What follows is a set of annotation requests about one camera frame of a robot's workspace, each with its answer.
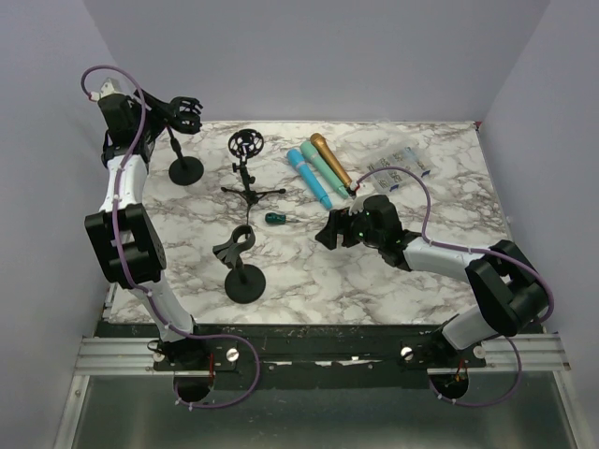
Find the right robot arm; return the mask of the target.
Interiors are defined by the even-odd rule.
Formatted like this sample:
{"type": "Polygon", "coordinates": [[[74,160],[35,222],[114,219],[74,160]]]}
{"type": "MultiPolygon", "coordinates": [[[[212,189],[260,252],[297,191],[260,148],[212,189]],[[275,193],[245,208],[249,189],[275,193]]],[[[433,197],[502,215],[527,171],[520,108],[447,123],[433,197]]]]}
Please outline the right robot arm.
{"type": "Polygon", "coordinates": [[[482,253],[427,242],[402,226],[395,206],[384,195],[362,196],[349,208],[331,211],[315,239],[330,251],[362,244],[394,268],[469,284],[476,305],[445,322],[431,342],[432,359],[444,367],[454,365],[466,348],[479,341],[517,335],[549,310],[546,288],[514,242],[503,239],[482,253]]]}

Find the black tripod microphone stand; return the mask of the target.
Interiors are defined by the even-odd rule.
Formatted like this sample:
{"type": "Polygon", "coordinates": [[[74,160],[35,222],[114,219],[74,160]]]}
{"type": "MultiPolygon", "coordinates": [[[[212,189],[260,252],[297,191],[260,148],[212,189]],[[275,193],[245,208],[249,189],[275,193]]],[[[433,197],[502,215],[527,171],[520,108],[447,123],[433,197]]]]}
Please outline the black tripod microphone stand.
{"type": "Polygon", "coordinates": [[[249,224],[250,211],[261,199],[268,195],[283,195],[285,188],[258,192],[252,188],[256,178],[249,174],[247,162],[257,156],[264,148],[264,138],[261,133],[251,128],[244,128],[235,132],[228,141],[229,152],[238,159],[232,164],[234,173],[239,173],[243,185],[242,190],[222,187],[223,193],[231,193],[240,196],[246,203],[245,221],[249,224]]]}

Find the black clip microphone stand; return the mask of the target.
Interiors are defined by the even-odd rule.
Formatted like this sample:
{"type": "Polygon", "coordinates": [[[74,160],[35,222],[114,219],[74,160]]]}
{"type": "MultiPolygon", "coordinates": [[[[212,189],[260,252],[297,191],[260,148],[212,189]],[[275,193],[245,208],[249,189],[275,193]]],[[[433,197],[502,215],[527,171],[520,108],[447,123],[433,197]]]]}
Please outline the black clip microphone stand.
{"type": "Polygon", "coordinates": [[[241,254],[250,250],[255,243],[253,228],[242,224],[233,230],[227,242],[212,247],[214,256],[229,269],[225,279],[226,295],[238,304],[257,301],[266,288],[263,271],[245,264],[241,258],[241,254]]]}

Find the gold microphone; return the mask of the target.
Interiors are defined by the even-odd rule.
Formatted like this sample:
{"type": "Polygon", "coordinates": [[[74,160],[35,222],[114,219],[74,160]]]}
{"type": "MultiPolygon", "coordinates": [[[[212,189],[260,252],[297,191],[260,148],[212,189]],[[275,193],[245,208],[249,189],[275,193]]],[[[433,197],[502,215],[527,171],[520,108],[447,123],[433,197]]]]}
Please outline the gold microphone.
{"type": "Polygon", "coordinates": [[[350,191],[352,180],[346,170],[343,168],[340,161],[337,159],[327,140],[319,133],[314,133],[310,136],[310,141],[319,152],[320,156],[329,165],[331,170],[340,179],[347,191],[350,191]]]}

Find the mint green microphone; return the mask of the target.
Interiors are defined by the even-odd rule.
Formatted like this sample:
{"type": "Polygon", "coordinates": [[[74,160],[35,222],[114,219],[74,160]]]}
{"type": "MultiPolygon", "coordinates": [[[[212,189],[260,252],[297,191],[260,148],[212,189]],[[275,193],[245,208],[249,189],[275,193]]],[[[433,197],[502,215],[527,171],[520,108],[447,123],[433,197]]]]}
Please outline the mint green microphone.
{"type": "Polygon", "coordinates": [[[349,194],[342,181],[329,167],[328,163],[323,159],[316,147],[310,141],[306,140],[300,144],[299,148],[304,159],[313,165],[331,189],[341,198],[348,198],[349,194]]]}

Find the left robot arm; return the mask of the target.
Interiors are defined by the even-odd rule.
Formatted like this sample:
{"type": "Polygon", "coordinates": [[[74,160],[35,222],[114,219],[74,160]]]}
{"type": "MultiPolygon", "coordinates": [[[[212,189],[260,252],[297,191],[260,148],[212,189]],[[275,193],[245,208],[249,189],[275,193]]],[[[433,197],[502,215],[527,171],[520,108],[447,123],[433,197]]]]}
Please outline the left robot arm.
{"type": "Polygon", "coordinates": [[[110,178],[99,212],[84,220],[85,230],[107,281],[136,297],[153,318],[159,332],[153,352],[171,365],[198,369],[208,348],[192,337],[196,322],[168,283],[164,247],[142,196],[156,139],[162,132],[198,133],[202,106],[193,97],[164,102],[142,89],[128,95],[109,86],[95,102],[107,124],[102,162],[110,178]]]}

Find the black round base stand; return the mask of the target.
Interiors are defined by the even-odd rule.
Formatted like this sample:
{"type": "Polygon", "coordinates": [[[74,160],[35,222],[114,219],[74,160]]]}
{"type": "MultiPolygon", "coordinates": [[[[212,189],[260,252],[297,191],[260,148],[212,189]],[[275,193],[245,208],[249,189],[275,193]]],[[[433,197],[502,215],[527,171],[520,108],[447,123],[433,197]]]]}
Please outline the black round base stand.
{"type": "Polygon", "coordinates": [[[188,140],[201,130],[202,105],[196,98],[174,97],[170,106],[167,131],[171,149],[176,159],[168,168],[171,181],[180,186],[189,186],[199,181],[204,174],[204,165],[187,150],[188,140]]]}

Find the blue microphone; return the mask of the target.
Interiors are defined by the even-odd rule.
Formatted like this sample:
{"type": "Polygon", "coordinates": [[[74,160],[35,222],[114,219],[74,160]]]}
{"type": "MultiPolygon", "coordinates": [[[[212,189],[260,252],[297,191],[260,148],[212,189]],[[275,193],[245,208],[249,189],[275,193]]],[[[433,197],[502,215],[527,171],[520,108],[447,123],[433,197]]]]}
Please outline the blue microphone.
{"type": "Polygon", "coordinates": [[[308,167],[303,155],[297,149],[286,153],[289,164],[300,174],[315,199],[326,209],[332,209],[332,203],[325,189],[322,187],[312,170],[308,167]]]}

